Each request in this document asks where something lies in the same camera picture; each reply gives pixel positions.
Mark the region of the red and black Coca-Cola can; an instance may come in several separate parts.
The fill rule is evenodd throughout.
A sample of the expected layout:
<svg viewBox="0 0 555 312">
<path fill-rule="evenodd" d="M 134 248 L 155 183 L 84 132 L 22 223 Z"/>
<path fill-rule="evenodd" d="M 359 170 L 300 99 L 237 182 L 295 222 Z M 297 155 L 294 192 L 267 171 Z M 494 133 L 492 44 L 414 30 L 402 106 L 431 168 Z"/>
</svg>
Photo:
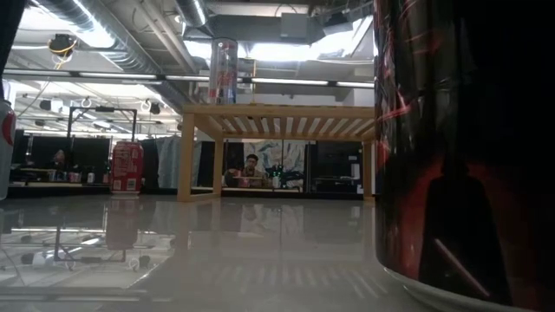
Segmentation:
<svg viewBox="0 0 555 312">
<path fill-rule="evenodd" d="M 555 312 L 555 0 L 374 0 L 377 257 Z"/>
</svg>

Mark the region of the silver diet cola can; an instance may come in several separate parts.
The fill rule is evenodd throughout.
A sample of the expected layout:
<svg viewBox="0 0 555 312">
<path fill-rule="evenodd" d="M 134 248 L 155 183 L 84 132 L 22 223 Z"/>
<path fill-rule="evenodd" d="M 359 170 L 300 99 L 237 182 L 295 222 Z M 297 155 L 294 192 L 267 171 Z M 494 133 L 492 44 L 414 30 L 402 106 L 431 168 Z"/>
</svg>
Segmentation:
<svg viewBox="0 0 555 312">
<path fill-rule="evenodd" d="M 16 115 L 10 103 L 0 99 L 0 201 L 8 194 L 15 131 Z"/>
</svg>

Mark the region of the light wooden slatted shelf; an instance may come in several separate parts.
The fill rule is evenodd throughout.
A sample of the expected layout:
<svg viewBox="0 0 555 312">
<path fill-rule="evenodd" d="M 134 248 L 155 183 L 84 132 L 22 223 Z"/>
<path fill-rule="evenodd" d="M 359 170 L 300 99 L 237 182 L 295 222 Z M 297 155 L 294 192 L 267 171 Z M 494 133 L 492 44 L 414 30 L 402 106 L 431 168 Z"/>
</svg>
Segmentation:
<svg viewBox="0 0 555 312">
<path fill-rule="evenodd" d="M 375 138 L 375 109 L 344 106 L 272 104 L 194 105 L 182 108 L 177 199 L 191 203 L 222 196 L 222 165 L 227 139 L 349 141 L 362 144 L 363 199 L 371 201 L 373 169 L 370 155 Z M 192 193 L 194 131 L 215 143 L 212 191 Z"/>
</svg>

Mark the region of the person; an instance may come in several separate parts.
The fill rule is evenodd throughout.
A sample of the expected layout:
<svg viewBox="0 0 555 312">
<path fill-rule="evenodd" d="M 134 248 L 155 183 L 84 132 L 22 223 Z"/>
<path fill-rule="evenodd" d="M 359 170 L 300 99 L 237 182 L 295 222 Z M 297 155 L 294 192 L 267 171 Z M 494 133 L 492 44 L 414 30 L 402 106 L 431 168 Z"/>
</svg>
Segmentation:
<svg viewBox="0 0 555 312">
<path fill-rule="evenodd" d="M 264 189 L 271 186 L 268 175 L 257 169 L 258 156 L 249 154 L 242 166 L 227 169 L 224 175 L 225 185 L 235 188 Z"/>
</svg>

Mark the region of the black cabinet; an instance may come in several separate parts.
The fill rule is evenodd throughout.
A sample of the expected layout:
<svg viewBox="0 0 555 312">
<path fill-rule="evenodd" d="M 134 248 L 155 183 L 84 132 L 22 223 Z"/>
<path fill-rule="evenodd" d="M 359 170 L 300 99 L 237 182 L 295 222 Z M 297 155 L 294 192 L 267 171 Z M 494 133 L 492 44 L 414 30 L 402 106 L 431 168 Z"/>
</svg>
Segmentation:
<svg viewBox="0 0 555 312">
<path fill-rule="evenodd" d="M 306 145 L 304 190 L 308 193 L 360 194 L 362 144 L 315 141 Z"/>
</svg>

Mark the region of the slim silver energy drink can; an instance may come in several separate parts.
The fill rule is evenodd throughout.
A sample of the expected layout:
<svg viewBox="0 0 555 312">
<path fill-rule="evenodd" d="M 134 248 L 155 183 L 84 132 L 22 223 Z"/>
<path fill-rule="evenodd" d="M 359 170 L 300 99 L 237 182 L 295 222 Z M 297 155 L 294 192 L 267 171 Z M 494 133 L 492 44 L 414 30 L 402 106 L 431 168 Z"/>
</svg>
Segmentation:
<svg viewBox="0 0 555 312">
<path fill-rule="evenodd" d="M 213 105 L 236 103 L 238 44 L 229 38 L 212 41 L 208 99 Z"/>
</svg>

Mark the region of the grey hanging cloth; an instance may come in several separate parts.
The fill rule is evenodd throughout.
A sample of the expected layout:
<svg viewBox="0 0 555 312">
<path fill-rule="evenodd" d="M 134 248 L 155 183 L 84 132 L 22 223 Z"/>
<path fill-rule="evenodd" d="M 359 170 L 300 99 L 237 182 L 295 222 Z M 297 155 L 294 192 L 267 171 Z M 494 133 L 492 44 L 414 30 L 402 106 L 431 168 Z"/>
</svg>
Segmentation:
<svg viewBox="0 0 555 312">
<path fill-rule="evenodd" d="M 158 184 L 160 188 L 177 189 L 180 167 L 180 137 L 172 136 L 155 140 L 158 157 Z M 202 142 L 196 141 L 193 149 L 192 186 L 198 184 L 199 162 Z"/>
</svg>

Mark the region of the black monitor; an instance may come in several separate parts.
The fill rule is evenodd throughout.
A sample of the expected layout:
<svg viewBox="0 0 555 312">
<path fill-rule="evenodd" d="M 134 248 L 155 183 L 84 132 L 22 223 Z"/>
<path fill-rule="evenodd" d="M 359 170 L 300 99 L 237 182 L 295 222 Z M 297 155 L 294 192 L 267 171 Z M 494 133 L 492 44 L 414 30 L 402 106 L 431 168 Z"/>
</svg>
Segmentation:
<svg viewBox="0 0 555 312">
<path fill-rule="evenodd" d="M 69 139 L 65 137 L 22 136 L 16 138 L 12 169 L 56 169 L 68 167 Z"/>
<path fill-rule="evenodd" d="M 108 164 L 110 139 L 75 138 L 73 142 L 72 160 L 74 165 L 92 167 L 103 172 Z"/>
</svg>

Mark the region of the blue white patterned wall hanging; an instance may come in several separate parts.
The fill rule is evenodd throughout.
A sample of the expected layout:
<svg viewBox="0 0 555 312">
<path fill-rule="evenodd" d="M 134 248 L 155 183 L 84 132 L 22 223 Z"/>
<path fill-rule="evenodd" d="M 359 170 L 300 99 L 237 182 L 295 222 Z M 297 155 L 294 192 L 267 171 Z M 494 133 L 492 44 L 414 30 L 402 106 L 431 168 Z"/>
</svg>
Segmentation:
<svg viewBox="0 0 555 312">
<path fill-rule="evenodd" d="M 305 146 L 303 141 L 260 140 L 250 149 L 258 156 L 258 168 L 282 165 L 286 172 L 304 172 Z"/>
</svg>

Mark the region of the black metal rig frame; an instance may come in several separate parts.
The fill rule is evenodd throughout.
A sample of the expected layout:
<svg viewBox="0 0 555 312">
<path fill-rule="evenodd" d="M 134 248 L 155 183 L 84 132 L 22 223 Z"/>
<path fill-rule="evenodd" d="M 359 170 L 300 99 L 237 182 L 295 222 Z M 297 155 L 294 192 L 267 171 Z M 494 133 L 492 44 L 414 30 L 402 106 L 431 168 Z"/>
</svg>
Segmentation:
<svg viewBox="0 0 555 312">
<path fill-rule="evenodd" d="M 131 137 L 130 140 L 131 141 L 135 141 L 135 133 L 136 133 L 136 125 L 137 125 L 137 116 L 138 116 L 138 111 L 137 109 L 134 108 L 118 108 L 118 107 L 106 107 L 106 106 L 99 106 L 99 107 L 70 107 L 69 108 L 69 118 L 68 118 L 68 126 L 67 126 L 67 132 L 66 132 L 66 137 L 69 139 L 71 137 L 71 132 L 72 132 L 72 126 L 73 123 L 75 121 L 77 121 L 80 117 L 73 117 L 73 113 L 76 110 L 81 111 L 82 113 L 87 113 L 89 110 L 94 110 L 97 113 L 115 113 L 115 112 L 129 112 L 133 114 L 133 119 L 132 119 L 132 129 L 131 129 Z"/>
</svg>

